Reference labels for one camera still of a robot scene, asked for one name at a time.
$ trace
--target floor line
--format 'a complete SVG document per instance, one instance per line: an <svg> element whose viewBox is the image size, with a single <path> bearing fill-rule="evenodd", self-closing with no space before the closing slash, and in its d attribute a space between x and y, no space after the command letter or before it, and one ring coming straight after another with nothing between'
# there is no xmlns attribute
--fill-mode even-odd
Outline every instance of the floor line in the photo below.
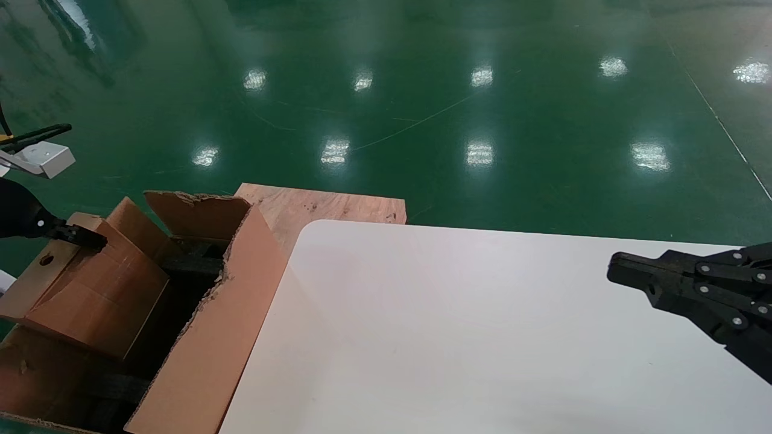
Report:
<svg viewBox="0 0 772 434"><path fill-rule="evenodd" d="M764 194L767 195L767 198L772 202L772 195L770 195L769 190L767 190L767 187L761 181L761 178L759 178L759 175L753 169L753 166L750 165L750 162L748 162L748 159L745 158L745 154L743 154L743 152L740 150L740 147L737 146L737 143L735 143L731 134L729 134L729 131L726 130L726 126L724 126L723 121L721 121L718 113L716 113L716 110L713 109L713 106L710 105L710 103L708 102L708 99L705 98L705 94L703 93L703 91L699 88L699 86L697 86L697 82L694 81L694 78L692 78L692 74L689 72L688 69L686 69L686 66L684 66L683 62L681 62L681 59L676 54L676 49L673 48L673 45L670 43L670 40L667 39L667 37L662 33L662 30L659 28L659 24L655 23L655 25L657 26L657 31L659 32L659 35L662 37L662 40L664 40L665 43L668 45L668 48L670 48L670 53L673 55L673 58L675 59L676 62L678 62L679 66L681 66L681 69L683 70L683 72L686 73L686 76L689 78L689 81L692 82L692 86L694 86L694 88L697 89L697 93L699 93L700 97L702 97L703 101L705 101L705 105L708 106L710 113L713 114L713 117L716 118L716 121L721 126L721 129L723 130L724 134L726 134L726 136L729 138L729 142L732 143L732 146L734 146L734 149L735 151L737 151L737 154L740 154L740 157L743 159L743 161L745 161L745 165L748 167L748 170L750 170L750 173L756 179L756 182L758 182L761 189L764 190Z"/></svg>
<svg viewBox="0 0 772 434"><path fill-rule="evenodd" d="M425 118L423 118L423 119L419 120L418 122L416 122L415 124L412 124L412 125L410 125L409 127L403 128L403 129L401 129L401 130L397 131L396 133L393 133L393 134L389 134L389 135L388 135L388 136L386 136L386 137L383 137L383 138L381 138L381 139L378 139L378 140L376 140L376 141L372 141L372 142L370 142L370 143L368 143L368 144L363 144L363 145L362 145L362 146L360 146L360 147L355 147L354 149L352 149L352 151L356 151L356 150L358 150L358 149L363 149L363 148L366 148L366 147L368 147L368 146L372 146L372 145L374 145L374 144L378 144L378 143L381 143L382 141L386 141L386 140L388 140L388 139L390 139L390 138L392 138L392 137L396 136L397 134L402 134L402 133L404 133L405 131L407 131L407 130L409 130L409 129L413 128L413 127L417 127L418 125L421 125L421 124L423 124L423 123L424 123L424 122L426 122L427 120L429 120L429 119L432 119L433 117L435 117L435 116L437 116L437 115L439 115L439 114L443 114L443 113L445 113L446 111L448 111L448 110L452 109L453 107L455 107L455 106L457 106L457 105L459 105L459 104L463 103L464 101L468 100L469 98L471 98L471 97L474 97L474 96L475 96L476 94L478 94L478 93L479 93L479 92L475 92L475 93L472 93L471 95L467 96L467 97L466 97L466 98L464 98L463 100L460 100L460 101L456 101L455 103L453 103L453 104L451 104L451 105L449 105L449 106L445 107L444 109L442 109L442 110L438 111L437 113L435 113L435 114L433 114L433 115L430 115L430 116L428 116L428 117L425 117Z"/></svg>

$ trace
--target green epoxy floor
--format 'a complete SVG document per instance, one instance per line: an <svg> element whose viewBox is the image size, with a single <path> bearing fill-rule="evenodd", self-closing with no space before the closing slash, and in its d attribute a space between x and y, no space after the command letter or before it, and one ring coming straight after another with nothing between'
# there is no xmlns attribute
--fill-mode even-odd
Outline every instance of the green epoxy floor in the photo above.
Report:
<svg viewBox="0 0 772 434"><path fill-rule="evenodd" d="M61 216L245 181L417 225L766 242L770 24L772 1L0 0L8 121L71 123L77 159L9 176ZM42 244L0 241L0 268Z"/></svg>

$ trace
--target plywood sheet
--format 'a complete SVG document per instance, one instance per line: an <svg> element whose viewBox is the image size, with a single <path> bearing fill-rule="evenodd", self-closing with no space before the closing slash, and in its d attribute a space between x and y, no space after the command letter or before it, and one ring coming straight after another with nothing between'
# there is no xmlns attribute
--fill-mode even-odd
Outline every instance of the plywood sheet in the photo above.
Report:
<svg viewBox="0 0 772 434"><path fill-rule="evenodd" d="M300 231L315 220L404 225L408 219L404 199L246 183L241 184L235 196L258 205L287 257Z"/></svg>

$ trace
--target white table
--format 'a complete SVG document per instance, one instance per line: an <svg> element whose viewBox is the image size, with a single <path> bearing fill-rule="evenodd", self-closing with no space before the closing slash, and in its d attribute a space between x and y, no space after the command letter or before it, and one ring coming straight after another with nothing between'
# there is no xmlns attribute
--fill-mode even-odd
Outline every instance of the white table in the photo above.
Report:
<svg viewBox="0 0 772 434"><path fill-rule="evenodd" d="M666 249L730 247L311 223L220 433L772 432L772 386L606 280Z"/></svg>

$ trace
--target open cardboard box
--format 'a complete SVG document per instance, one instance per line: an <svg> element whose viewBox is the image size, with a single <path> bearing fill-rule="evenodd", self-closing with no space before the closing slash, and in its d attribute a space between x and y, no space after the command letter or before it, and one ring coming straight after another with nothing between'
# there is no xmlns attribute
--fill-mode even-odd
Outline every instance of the open cardboard box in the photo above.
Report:
<svg viewBox="0 0 772 434"><path fill-rule="evenodd" d="M130 351L168 276L153 261L158 249L134 245L111 217L76 212L68 223L107 238L99 252L51 240L0 298L0 317L123 359ZM165 234L157 231L163 238ZM171 243L159 243L165 249Z"/></svg>
<svg viewBox="0 0 772 434"><path fill-rule="evenodd" d="M258 208L244 199L180 192L146 192L145 198L174 238L228 247L221 277L198 301L124 429L215 434L287 259ZM169 237L127 198L107 221L157 262L169 251ZM151 326L148 320L141 334ZM88 432L79 425L85 410L77 385L90 372L115 367L92 351L17 326L0 348L0 417Z"/></svg>

